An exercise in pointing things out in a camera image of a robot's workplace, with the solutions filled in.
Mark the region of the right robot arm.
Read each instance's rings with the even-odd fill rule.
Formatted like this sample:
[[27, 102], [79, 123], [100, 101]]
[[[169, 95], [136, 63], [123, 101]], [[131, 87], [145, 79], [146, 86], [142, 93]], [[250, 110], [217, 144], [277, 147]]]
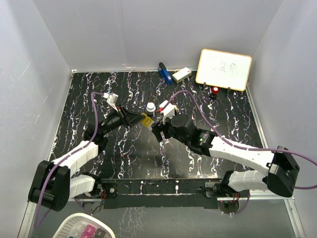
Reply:
[[227, 171], [221, 183], [210, 192], [231, 197], [244, 190], [269, 190], [282, 197], [291, 197], [299, 173], [299, 165], [287, 149], [264, 150], [243, 145], [215, 132], [197, 128], [185, 114], [161, 119], [152, 125], [158, 142], [174, 138], [198, 155], [227, 159], [250, 168], [249, 171]]

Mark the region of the yellow clear weekly pill organizer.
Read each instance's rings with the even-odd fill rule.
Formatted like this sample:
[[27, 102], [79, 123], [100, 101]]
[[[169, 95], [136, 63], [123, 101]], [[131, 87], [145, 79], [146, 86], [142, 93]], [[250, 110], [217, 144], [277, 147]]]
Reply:
[[148, 116], [146, 113], [142, 113], [144, 118], [141, 120], [141, 123], [146, 127], [149, 128], [153, 124], [153, 118]]

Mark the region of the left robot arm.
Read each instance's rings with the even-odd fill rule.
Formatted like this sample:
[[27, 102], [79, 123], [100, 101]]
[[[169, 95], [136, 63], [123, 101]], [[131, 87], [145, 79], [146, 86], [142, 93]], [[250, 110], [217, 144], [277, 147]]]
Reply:
[[128, 111], [122, 106], [112, 109], [102, 121], [89, 125], [84, 139], [66, 155], [51, 162], [39, 163], [28, 194], [30, 202], [54, 211], [62, 210], [68, 200], [87, 193], [96, 198], [102, 193], [98, 178], [90, 173], [74, 177], [76, 171], [105, 149], [107, 134], [121, 126], [133, 127], [146, 118], [145, 113]]

